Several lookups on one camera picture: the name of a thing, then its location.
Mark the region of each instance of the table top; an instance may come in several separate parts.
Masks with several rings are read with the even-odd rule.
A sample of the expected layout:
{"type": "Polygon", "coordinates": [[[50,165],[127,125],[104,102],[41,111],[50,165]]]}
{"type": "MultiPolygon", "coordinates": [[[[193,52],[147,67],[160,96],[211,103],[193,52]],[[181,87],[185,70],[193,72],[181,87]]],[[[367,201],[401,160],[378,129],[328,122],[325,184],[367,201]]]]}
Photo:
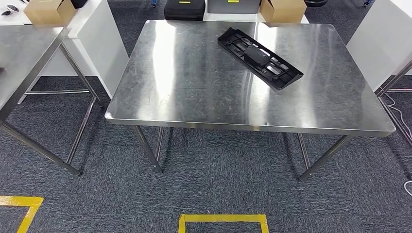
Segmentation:
{"type": "Polygon", "coordinates": [[[66,35],[64,28],[0,26],[0,124],[66,35]]]}
{"type": "Polygon", "coordinates": [[[150,20],[110,102],[114,124],[385,137],[395,131],[329,24],[150,20]],[[304,76],[273,91],[217,38],[240,29],[304,76]]]}

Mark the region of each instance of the floor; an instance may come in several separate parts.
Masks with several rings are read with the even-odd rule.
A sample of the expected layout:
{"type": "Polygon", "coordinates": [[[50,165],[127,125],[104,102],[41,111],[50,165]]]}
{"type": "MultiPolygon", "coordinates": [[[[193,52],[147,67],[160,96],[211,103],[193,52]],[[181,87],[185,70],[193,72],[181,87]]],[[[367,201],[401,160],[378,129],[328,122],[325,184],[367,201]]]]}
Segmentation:
{"type": "MultiPolygon", "coordinates": [[[[310,22],[332,23],[347,42],[366,14],[361,0],[330,0],[308,9],[310,22]]],[[[147,19],[163,18],[164,2],[112,1],[128,53],[147,19]]],[[[89,78],[101,95],[103,89],[89,78]]],[[[410,77],[400,86],[412,86],[410,77]]],[[[81,86],[74,77],[43,77],[37,90],[81,86]]],[[[410,98],[392,95],[412,125],[410,98]]],[[[9,122],[65,158],[89,95],[30,96],[9,122]]],[[[151,145],[156,128],[143,127],[151,145]]],[[[311,161],[339,137],[304,135],[311,161]]],[[[269,230],[313,233],[411,232],[411,148],[395,132],[358,137],[307,182],[297,136],[291,133],[196,129],[166,131],[154,173],[130,127],[110,125],[95,107],[73,165],[73,177],[0,132],[0,195],[44,197],[28,232],[177,232],[180,214],[266,214],[269,230]]],[[[15,232],[27,208],[0,206],[0,232],[15,232]]],[[[256,223],[189,223],[189,233],[259,232],[256,223]]]]}

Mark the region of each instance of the black plastic part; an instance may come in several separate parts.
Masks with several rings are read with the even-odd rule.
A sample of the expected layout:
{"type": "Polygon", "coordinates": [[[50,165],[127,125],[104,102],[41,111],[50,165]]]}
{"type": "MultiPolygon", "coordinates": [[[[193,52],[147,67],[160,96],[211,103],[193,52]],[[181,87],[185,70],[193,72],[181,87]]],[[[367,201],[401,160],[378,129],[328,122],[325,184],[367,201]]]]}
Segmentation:
{"type": "Polygon", "coordinates": [[[270,87],[281,90],[303,73],[241,30],[229,28],[218,42],[270,87]]]}
{"type": "Polygon", "coordinates": [[[82,8],[87,2],[87,0],[70,0],[70,1],[73,4],[75,9],[82,8]]]}

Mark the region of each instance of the table leg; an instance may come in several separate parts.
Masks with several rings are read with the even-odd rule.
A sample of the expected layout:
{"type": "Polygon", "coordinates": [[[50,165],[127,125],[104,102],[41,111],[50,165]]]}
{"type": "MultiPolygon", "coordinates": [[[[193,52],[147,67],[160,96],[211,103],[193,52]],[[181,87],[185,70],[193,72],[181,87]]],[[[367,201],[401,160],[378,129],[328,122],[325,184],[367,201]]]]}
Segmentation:
{"type": "Polygon", "coordinates": [[[411,69],[412,61],[410,61],[403,69],[399,71],[399,73],[395,75],[395,77],[392,80],[390,80],[383,88],[381,88],[376,94],[376,96],[381,97],[383,94],[385,94],[389,90],[389,88],[391,88],[396,82],[398,82],[399,79],[404,77],[406,73],[408,73],[408,71],[411,69]]]}
{"type": "Polygon", "coordinates": [[[73,57],[70,55],[69,51],[66,49],[65,45],[63,43],[60,44],[60,50],[66,57],[66,59],[69,61],[71,67],[73,67],[74,71],[76,71],[77,75],[79,78],[83,81],[89,92],[93,95],[93,97],[96,98],[96,102],[99,106],[103,106],[103,102],[100,100],[99,96],[97,96],[96,92],[94,89],[91,87],[89,82],[87,81],[86,77],[80,70],[79,66],[76,64],[76,62],[73,60],[73,57]]]}
{"type": "Polygon", "coordinates": [[[63,160],[61,160],[59,157],[57,157],[55,154],[51,153],[49,150],[44,148],[42,145],[38,144],[35,142],[33,139],[29,138],[28,136],[24,135],[22,132],[14,128],[12,125],[8,124],[7,122],[3,122],[3,124],[0,126],[2,130],[4,130],[6,133],[17,139],[18,141],[26,144],[30,148],[34,149],[36,152],[38,152],[41,155],[46,156],[53,162],[57,163],[57,165],[61,166],[65,170],[69,171],[73,175],[80,175],[80,171],[75,169],[74,167],[70,166],[69,164],[65,163],[63,160]]]}
{"type": "MultiPolygon", "coordinates": [[[[162,168],[159,165],[159,162],[157,161],[155,155],[153,154],[152,149],[150,148],[149,144],[147,143],[147,140],[143,134],[143,131],[141,130],[140,126],[138,125],[134,125],[133,129],[135,130],[137,137],[140,141],[140,145],[143,147],[144,153],[147,156],[147,158],[149,159],[150,163],[154,166],[155,170],[159,173],[162,172],[162,168]]],[[[159,139],[161,140],[161,135],[163,135],[163,127],[160,127],[160,132],[159,132],[159,139]]],[[[160,146],[159,142],[158,142],[158,148],[157,148],[157,152],[156,154],[159,155],[158,153],[160,153],[160,146]]]]}
{"type": "Polygon", "coordinates": [[[305,181],[308,179],[308,176],[317,169],[320,168],[322,164],[324,164],[327,160],[329,160],[336,152],[338,152],[344,145],[346,145],[353,136],[343,136],[341,137],[331,148],[329,148],[309,169],[307,169],[299,179],[301,181],[305,181]]]}
{"type": "Polygon", "coordinates": [[[77,132],[76,138],[74,139],[73,145],[71,146],[69,156],[67,157],[66,163],[71,164],[74,154],[76,153],[77,147],[79,146],[80,139],[83,136],[83,131],[86,128],[87,121],[89,120],[91,110],[93,108],[94,102],[96,101],[96,97],[93,96],[89,107],[87,108],[85,117],[83,118],[82,124],[80,125],[79,131],[77,132]]]}
{"type": "Polygon", "coordinates": [[[162,140],[163,140],[163,131],[165,127],[160,127],[159,129],[159,136],[157,139],[157,145],[156,145],[156,160],[159,161],[159,155],[160,155],[160,148],[162,147],[162,140]]]}
{"type": "Polygon", "coordinates": [[[306,151],[305,142],[303,141],[303,136],[301,133],[297,134],[299,138],[300,149],[302,150],[303,160],[305,161],[306,170],[310,168],[310,161],[308,157],[308,152],[306,151]]]}

